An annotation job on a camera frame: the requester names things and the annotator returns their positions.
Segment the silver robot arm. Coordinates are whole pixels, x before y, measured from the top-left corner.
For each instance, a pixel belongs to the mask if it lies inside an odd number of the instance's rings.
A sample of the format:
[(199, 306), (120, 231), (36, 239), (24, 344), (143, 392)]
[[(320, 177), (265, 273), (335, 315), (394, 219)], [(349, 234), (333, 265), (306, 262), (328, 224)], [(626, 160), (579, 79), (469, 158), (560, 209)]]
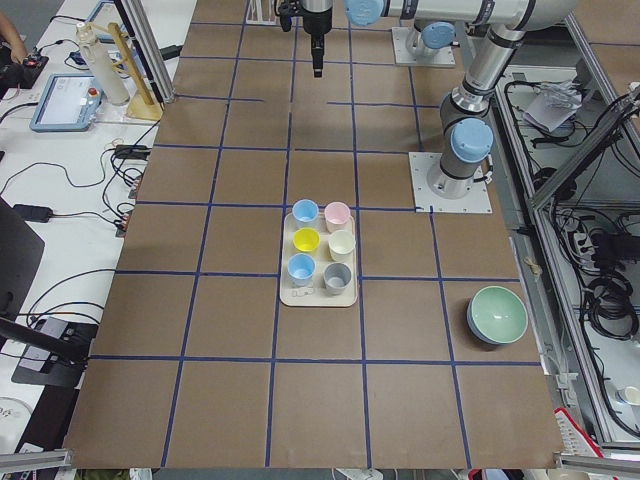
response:
[(455, 38), (455, 27), (446, 21), (416, 19), (405, 40), (406, 50), (416, 58), (434, 56)]
[(440, 109), (444, 133), (462, 123), (482, 123), (497, 81), (522, 44), (525, 34), (565, 19), (576, 1), (346, 1), (345, 15), (357, 26), (381, 18), (411, 20), (406, 50), (416, 56), (433, 54), (455, 37), (456, 21), (488, 28), (461, 84), (445, 97)]

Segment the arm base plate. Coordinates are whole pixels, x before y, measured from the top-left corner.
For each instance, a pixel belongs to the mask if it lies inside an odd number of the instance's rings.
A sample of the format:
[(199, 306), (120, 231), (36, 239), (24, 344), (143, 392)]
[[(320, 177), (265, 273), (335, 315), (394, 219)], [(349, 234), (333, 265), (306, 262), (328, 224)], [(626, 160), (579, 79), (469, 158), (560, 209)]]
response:
[(431, 49), (414, 27), (393, 27), (391, 36), (395, 63), (399, 66), (454, 68), (456, 65), (450, 45)]
[(468, 179), (454, 179), (441, 169), (441, 153), (410, 152), (415, 210), (422, 213), (491, 214), (490, 179), (477, 165)]

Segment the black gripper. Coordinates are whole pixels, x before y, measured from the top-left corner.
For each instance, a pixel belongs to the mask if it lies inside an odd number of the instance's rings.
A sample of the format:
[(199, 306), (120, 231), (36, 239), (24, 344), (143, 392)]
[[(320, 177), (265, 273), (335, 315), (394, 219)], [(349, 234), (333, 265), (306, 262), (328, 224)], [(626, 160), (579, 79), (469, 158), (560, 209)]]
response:
[(302, 0), (303, 28), (311, 35), (312, 68), (315, 78), (324, 70), (325, 34), (332, 29), (332, 0)]

